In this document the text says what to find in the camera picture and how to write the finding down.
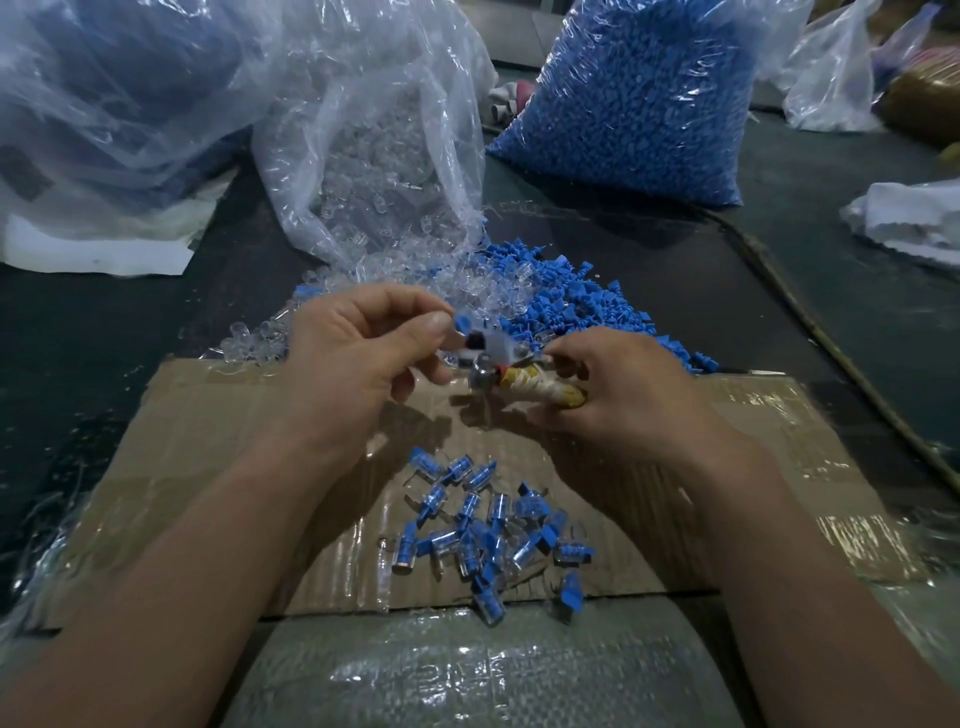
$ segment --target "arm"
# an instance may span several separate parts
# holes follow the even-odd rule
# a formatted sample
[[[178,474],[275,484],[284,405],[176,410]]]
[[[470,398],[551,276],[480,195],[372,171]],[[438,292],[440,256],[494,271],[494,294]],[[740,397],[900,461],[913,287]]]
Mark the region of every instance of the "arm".
[[[412,391],[408,367],[448,381],[434,352],[457,343],[450,313],[390,285],[302,308],[280,415],[8,686],[0,725],[205,725],[317,505]]]
[[[596,328],[547,352],[589,380],[576,410],[530,419],[676,472],[703,514],[737,644],[772,726],[948,725],[960,701],[847,570],[773,456],[702,398],[652,338]]]

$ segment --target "plastic bag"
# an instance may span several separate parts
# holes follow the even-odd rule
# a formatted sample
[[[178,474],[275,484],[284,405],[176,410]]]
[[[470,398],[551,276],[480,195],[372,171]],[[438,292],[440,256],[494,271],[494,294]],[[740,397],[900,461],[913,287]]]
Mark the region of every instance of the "plastic bag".
[[[266,112],[280,16],[261,0],[9,0],[0,143],[54,178],[177,198]]]
[[[767,0],[578,0],[538,89],[489,151],[521,167],[738,205]]]
[[[477,103],[496,74],[462,11],[291,0],[284,23],[287,75],[253,154],[294,246],[355,273],[369,254],[479,240]]]
[[[874,74],[867,18],[880,0],[856,0],[810,23],[776,84],[786,93],[783,112],[794,129],[869,132]]]
[[[786,60],[804,34],[813,10],[813,0],[777,0],[770,23],[770,34],[760,49],[756,77],[773,81],[782,72]]]
[[[916,56],[930,32],[940,6],[926,3],[920,11],[897,28],[887,42],[874,51],[874,90],[876,98],[886,90],[906,65]]]

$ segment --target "right hand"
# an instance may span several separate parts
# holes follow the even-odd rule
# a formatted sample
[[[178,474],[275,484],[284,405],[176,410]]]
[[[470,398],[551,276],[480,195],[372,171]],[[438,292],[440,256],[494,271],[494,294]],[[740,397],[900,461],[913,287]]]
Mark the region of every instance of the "right hand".
[[[560,376],[589,382],[577,409],[540,405],[534,425],[561,430],[626,458],[697,467],[746,436],[713,409],[680,361],[645,334],[588,328],[549,344]]]

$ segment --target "cardboard sheet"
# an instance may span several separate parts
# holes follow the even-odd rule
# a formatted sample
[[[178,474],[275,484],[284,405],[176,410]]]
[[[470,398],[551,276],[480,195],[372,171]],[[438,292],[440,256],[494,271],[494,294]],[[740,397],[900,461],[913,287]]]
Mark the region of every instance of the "cardboard sheet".
[[[35,614],[38,625],[63,626],[100,595],[190,499],[235,457],[276,406],[277,369],[229,368],[175,359],[151,380],[104,479],[86,506]],[[702,376],[717,410],[760,438],[825,537],[853,570],[878,581],[925,578],[907,536],[884,512],[839,438],[789,377]],[[715,588],[698,514],[679,483],[650,463],[629,467],[561,435],[546,435],[513,407],[486,421],[465,383],[419,382],[406,405],[390,404],[367,458],[337,483],[316,514],[298,558],[268,615],[343,613],[466,603],[455,569],[438,580],[426,562],[393,575],[388,539],[414,518],[404,496],[428,486],[404,475],[413,446],[474,461],[495,458],[499,488],[511,495],[525,479],[549,498],[597,549],[580,571],[588,595],[635,595]],[[464,497],[451,488],[445,507]],[[489,491],[478,513],[486,514]],[[424,532],[443,528],[429,523]],[[560,571],[547,566],[504,594],[545,599]]]

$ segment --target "blue plastic clip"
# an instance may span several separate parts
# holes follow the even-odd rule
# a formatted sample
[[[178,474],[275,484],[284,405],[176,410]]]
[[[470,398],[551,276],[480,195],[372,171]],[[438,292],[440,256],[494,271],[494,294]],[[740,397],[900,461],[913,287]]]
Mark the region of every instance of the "blue plastic clip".
[[[444,469],[440,467],[440,463],[423,448],[413,448],[410,450],[409,462],[417,469],[417,473],[428,482],[432,483],[444,474]]]
[[[467,489],[474,493],[482,491],[493,479],[494,471],[496,471],[496,460],[491,460],[467,481]]]
[[[503,620],[503,616],[506,614],[503,608],[503,602],[500,601],[499,595],[490,587],[477,584],[473,601],[477,605],[477,611],[488,626],[494,627]]]
[[[548,518],[546,523],[543,524],[543,528],[540,529],[540,537],[551,550],[557,545],[560,532],[564,530],[565,525],[566,511],[559,510]]]
[[[503,532],[503,526],[510,516],[510,496],[506,493],[494,493],[490,501],[490,509],[487,511],[487,520],[493,533]]]
[[[473,461],[470,460],[469,455],[458,457],[447,466],[446,472],[444,473],[444,485],[459,483],[469,474],[472,467]]]
[[[412,569],[417,559],[417,551],[417,524],[410,521],[403,527],[403,534],[396,545],[394,567],[401,571]]]
[[[560,603],[573,612],[584,611],[584,590],[580,588],[576,571],[564,575],[560,584]]]
[[[423,526],[428,518],[433,518],[440,512],[440,506],[446,500],[446,488],[438,483],[430,489],[420,503],[420,514],[417,516],[417,527]]]
[[[560,565],[585,564],[596,551],[586,544],[575,541],[559,542],[553,552],[553,559]]]
[[[480,571],[480,549],[470,534],[465,534],[460,540],[457,560],[460,563],[460,575],[465,579]]]

